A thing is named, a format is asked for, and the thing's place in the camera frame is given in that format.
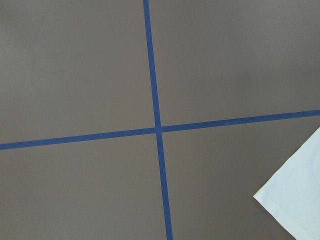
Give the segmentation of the cream white t-shirt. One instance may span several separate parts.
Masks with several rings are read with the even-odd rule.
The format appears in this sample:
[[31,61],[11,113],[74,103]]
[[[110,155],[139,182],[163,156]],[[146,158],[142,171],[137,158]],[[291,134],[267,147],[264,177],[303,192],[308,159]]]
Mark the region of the cream white t-shirt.
[[296,240],[320,238],[320,131],[253,196]]

